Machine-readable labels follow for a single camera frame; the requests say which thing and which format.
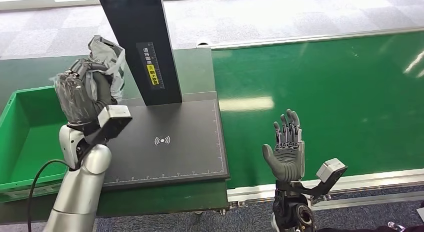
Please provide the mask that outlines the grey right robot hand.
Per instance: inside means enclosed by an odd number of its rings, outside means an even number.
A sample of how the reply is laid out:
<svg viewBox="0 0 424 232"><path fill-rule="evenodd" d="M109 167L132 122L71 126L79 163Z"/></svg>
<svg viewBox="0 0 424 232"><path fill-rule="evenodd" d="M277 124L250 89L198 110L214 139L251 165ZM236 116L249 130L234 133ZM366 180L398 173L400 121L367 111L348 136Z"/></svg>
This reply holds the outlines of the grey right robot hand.
<svg viewBox="0 0 424 232"><path fill-rule="evenodd" d="M305 172L305 142L297 113L287 109L280 115L281 123L274 122L275 146L262 146L263 157L276 179L283 182L299 181Z"/></svg>

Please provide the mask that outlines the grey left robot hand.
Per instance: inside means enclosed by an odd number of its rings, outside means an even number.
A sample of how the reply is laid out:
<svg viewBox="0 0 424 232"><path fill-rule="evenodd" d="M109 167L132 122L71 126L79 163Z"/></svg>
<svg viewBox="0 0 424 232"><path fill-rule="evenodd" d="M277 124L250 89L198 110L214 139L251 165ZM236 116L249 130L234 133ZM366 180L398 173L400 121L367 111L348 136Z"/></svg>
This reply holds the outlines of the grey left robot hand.
<svg viewBox="0 0 424 232"><path fill-rule="evenodd" d="M78 59L52 78L55 92L68 124L82 125L97 119L107 105L116 105L111 86L113 77L102 63Z"/></svg>

